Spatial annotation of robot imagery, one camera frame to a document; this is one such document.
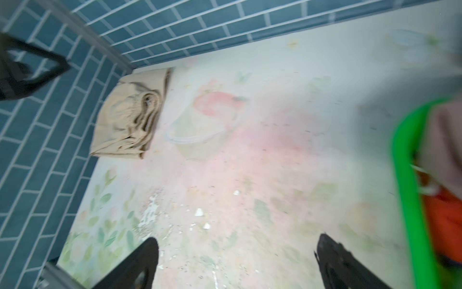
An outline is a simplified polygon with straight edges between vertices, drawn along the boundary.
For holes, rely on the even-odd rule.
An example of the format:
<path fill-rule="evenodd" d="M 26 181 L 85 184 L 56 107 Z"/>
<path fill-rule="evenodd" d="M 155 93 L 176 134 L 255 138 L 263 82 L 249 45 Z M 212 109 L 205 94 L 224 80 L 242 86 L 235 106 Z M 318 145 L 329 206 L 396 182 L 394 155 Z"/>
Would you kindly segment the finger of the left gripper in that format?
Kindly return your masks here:
<path fill-rule="evenodd" d="M 32 71 L 27 64 L 11 58 L 8 54 L 11 49 L 18 49 L 45 60 L 50 60 L 55 63 L 55 66 L 50 71 L 33 78 Z M 71 66 L 63 56 L 26 43 L 6 33 L 1 33 L 2 101 L 27 98 L 52 80 L 66 73 L 70 68 Z"/>

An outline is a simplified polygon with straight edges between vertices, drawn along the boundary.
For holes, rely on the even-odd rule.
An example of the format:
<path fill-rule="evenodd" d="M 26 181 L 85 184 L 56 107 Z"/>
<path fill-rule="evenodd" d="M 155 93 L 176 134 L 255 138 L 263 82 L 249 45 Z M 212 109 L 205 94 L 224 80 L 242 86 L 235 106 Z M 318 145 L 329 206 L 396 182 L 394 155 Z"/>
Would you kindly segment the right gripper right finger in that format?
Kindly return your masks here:
<path fill-rule="evenodd" d="M 327 234 L 320 235 L 314 254 L 326 289 L 390 288 Z"/>

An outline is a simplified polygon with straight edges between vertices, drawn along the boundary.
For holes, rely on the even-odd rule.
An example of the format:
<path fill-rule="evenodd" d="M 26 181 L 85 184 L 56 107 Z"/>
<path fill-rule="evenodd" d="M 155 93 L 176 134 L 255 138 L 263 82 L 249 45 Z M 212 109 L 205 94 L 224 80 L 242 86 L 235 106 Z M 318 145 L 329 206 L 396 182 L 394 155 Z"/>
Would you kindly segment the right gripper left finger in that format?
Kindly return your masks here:
<path fill-rule="evenodd" d="M 156 238 L 149 237 L 93 288 L 151 289 L 159 256 Z"/>

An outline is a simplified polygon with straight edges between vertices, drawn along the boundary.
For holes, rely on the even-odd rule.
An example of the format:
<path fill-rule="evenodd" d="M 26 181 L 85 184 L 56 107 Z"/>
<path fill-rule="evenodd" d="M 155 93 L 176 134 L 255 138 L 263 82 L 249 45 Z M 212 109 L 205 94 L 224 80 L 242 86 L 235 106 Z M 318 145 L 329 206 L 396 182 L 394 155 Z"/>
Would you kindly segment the green plastic basket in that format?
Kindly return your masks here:
<path fill-rule="evenodd" d="M 417 192 L 417 178 L 411 168 L 413 153 L 421 141 L 430 110 L 448 98 L 429 102 L 409 113 L 392 136 L 391 155 L 409 243 L 410 264 L 417 289 L 439 289 L 437 259 L 428 233 L 422 200 Z"/>

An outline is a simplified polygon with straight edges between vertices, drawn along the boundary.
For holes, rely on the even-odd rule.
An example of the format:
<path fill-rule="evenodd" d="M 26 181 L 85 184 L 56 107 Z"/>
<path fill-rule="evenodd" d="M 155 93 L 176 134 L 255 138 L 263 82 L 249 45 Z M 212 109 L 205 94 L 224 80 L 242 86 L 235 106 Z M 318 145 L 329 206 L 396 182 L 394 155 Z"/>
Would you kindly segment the beige drawstring shorts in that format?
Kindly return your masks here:
<path fill-rule="evenodd" d="M 119 80 L 98 113 L 90 145 L 94 157 L 144 159 L 166 101 L 171 68 Z"/>

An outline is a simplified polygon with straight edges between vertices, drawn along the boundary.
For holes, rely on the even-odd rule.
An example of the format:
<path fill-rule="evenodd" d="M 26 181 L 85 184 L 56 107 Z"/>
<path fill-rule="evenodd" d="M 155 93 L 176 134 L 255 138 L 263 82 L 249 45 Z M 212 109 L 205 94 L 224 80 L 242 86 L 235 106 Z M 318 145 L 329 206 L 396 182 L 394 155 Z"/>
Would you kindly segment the pink shorts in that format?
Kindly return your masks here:
<path fill-rule="evenodd" d="M 419 163 L 435 182 L 462 197 L 462 99 L 433 106 L 419 147 Z"/>

